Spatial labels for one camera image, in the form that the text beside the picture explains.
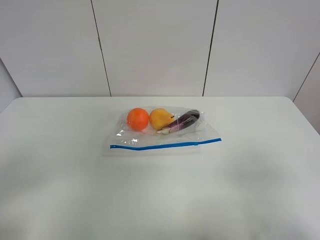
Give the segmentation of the orange tomato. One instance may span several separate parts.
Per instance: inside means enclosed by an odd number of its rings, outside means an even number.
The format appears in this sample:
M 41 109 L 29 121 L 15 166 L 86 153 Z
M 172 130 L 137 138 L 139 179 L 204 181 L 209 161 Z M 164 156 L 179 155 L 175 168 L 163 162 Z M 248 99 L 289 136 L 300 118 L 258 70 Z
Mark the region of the orange tomato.
M 149 124 L 149 114 L 143 108 L 133 108 L 127 114 L 127 124 L 134 131 L 142 131 Z

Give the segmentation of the purple eggplant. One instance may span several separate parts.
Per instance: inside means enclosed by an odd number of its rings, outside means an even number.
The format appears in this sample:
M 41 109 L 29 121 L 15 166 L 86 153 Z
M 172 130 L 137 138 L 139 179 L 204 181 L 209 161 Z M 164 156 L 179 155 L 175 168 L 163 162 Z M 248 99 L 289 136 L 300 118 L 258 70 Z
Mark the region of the purple eggplant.
M 168 135 L 186 129 L 195 124 L 199 120 L 200 115 L 200 112 L 196 109 L 189 110 L 172 123 L 158 130 L 156 133 Z

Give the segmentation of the clear blue-zip plastic bag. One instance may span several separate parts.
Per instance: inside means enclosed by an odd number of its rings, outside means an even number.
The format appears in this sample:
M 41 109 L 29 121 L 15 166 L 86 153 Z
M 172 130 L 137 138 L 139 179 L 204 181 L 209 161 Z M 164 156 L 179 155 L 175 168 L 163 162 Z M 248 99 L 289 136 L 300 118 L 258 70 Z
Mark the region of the clear blue-zip plastic bag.
M 150 121 L 142 131 L 131 129 L 127 124 L 127 115 L 134 108 L 118 111 L 116 118 L 110 125 L 111 129 L 102 142 L 100 152 L 103 156 L 112 156 L 117 151 L 149 151 L 201 146 L 222 140 L 219 133 L 206 120 L 205 113 L 197 108 L 181 106 L 141 106 L 135 108 L 146 110 L 148 115 L 155 109 L 164 108 L 174 114 L 174 120 L 190 110 L 198 110 L 200 118 L 195 124 L 183 130 L 160 134 L 157 133 L 158 130 L 152 128 Z

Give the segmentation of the yellow pear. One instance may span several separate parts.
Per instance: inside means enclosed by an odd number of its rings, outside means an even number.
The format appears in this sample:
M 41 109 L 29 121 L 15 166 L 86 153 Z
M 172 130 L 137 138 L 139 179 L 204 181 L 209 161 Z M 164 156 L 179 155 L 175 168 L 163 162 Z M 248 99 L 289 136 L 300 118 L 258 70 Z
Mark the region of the yellow pear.
M 156 108 L 149 115 L 149 122 L 153 129 L 161 130 L 175 120 L 175 115 L 164 108 Z

